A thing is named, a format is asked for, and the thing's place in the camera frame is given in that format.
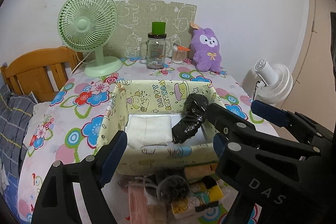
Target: glass mug handle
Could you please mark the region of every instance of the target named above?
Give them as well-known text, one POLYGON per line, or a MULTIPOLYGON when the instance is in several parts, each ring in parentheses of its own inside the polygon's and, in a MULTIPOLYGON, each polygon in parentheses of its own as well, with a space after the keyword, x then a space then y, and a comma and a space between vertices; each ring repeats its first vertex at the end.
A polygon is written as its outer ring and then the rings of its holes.
POLYGON ((149 42, 149 40, 147 40, 146 42, 142 42, 140 44, 140 57, 144 60, 147 60, 147 43, 149 42))

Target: pink package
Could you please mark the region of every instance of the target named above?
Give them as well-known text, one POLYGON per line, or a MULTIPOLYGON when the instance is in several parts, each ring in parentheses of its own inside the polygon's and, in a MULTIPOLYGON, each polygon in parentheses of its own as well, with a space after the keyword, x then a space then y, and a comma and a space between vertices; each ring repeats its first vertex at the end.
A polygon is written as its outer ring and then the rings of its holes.
POLYGON ((143 187, 128 186, 130 224, 148 224, 147 201, 143 187))

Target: cotton swab container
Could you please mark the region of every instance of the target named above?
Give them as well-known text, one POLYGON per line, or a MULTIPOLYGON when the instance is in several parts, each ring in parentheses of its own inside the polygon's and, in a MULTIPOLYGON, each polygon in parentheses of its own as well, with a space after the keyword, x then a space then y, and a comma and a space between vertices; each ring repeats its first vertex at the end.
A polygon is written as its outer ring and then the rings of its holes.
POLYGON ((171 61, 175 64, 182 64, 183 60, 186 58, 187 52, 189 51, 190 49, 174 43, 173 44, 173 56, 171 58, 171 61))

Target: blue gripper pad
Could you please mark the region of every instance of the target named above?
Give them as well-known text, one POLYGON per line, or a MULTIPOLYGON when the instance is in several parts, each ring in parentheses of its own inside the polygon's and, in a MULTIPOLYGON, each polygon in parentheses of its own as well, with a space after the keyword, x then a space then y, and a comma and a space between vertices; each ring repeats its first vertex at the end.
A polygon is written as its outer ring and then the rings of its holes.
POLYGON ((212 141, 213 150, 215 150, 215 153, 219 159, 221 158, 221 155, 224 151, 225 148, 224 145, 226 142, 227 142, 226 138, 221 133, 217 133, 213 137, 212 141))
POLYGON ((289 125, 289 119, 287 118, 286 111, 282 109, 278 109, 259 100, 255 100, 251 104, 251 110, 254 114, 264 118, 278 127, 286 127, 289 125))
POLYGON ((111 181, 113 174, 127 146, 127 135, 125 132, 122 132, 116 141, 114 140, 114 138, 111 140, 110 144, 106 145, 106 146, 112 145, 112 148, 110 153, 106 157, 106 160, 101 166, 101 175, 99 179, 99 184, 101 187, 104 187, 105 184, 111 181))

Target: fan center hub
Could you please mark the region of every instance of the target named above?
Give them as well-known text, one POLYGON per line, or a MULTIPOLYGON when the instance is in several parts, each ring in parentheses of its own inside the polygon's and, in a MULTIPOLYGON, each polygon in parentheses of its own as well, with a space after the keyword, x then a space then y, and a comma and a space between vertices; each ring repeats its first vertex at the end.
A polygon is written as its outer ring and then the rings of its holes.
POLYGON ((80 19, 78 22, 77 22, 77 28, 81 31, 84 31, 88 26, 89 26, 90 22, 88 19, 80 19))

